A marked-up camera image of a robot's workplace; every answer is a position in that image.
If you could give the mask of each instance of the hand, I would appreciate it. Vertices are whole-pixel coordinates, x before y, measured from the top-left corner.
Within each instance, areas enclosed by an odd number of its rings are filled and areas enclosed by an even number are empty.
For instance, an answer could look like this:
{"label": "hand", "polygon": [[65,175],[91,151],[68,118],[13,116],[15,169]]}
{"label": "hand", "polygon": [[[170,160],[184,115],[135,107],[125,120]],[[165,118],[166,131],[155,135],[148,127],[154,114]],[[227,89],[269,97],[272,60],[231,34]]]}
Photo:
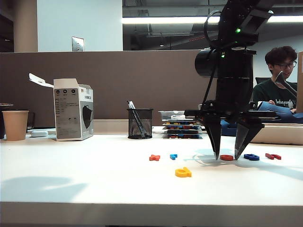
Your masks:
{"label": "hand", "polygon": [[269,103],[272,104],[272,105],[276,105],[273,100],[270,100]]}

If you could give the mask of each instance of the black pen holder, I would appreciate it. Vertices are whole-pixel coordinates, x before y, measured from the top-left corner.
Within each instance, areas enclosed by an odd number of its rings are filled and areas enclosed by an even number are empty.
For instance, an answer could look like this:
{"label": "black pen holder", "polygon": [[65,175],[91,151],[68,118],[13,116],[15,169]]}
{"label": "black pen holder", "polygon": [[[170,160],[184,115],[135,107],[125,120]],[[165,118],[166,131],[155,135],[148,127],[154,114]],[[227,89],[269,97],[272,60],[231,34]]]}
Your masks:
{"label": "black pen holder", "polygon": [[129,139],[151,138],[153,109],[127,109],[127,110],[128,110],[128,138]]}

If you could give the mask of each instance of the person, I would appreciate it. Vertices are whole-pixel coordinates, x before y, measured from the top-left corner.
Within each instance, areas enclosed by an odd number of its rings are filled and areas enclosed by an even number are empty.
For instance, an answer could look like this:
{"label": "person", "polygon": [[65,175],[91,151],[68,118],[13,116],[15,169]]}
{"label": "person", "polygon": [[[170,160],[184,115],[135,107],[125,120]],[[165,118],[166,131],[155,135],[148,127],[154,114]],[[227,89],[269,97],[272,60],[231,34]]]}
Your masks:
{"label": "person", "polygon": [[[285,80],[292,73],[297,62],[297,53],[291,46],[275,47],[265,55],[265,62],[272,76],[253,88],[253,101],[266,101],[273,105],[289,107],[292,113],[296,111],[296,98],[282,84],[275,84],[278,74],[283,71]],[[287,82],[297,90],[297,84]]]}

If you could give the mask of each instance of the brown paper cup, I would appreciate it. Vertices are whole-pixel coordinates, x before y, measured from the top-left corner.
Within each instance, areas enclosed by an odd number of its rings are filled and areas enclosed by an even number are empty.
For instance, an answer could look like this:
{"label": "brown paper cup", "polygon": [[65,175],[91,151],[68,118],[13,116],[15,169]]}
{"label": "brown paper cup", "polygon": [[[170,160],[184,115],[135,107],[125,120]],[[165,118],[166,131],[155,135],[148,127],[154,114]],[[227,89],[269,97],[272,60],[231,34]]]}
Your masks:
{"label": "brown paper cup", "polygon": [[28,110],[2,111],[6,140],[25,140]]}

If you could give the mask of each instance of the ceiling light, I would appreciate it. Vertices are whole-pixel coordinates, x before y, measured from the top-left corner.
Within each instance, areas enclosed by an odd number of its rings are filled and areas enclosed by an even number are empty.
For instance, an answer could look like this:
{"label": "ceiling light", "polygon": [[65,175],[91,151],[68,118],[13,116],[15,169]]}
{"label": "ceiling light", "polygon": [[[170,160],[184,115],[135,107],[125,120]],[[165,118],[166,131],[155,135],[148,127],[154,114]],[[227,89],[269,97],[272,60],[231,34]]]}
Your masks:
{"label": "ceiling light", "polygon": [[[124,17],[123,24],[203,24],[207,17]],[[217,23],[219,17],[209,18],[209,23]]]}
{"label": "ceiling light", "polygon": [[[122,24],[204,24],[207,17],[124,17]],[[218,23],[220,17],[210,17],[208,23]],[[272,16],[269,23],[303,22],[303,16]]]}
{"label": "ceiling light", "polygon": [[268,22],[303,22],[303,16],[272,16],[268,19]]}

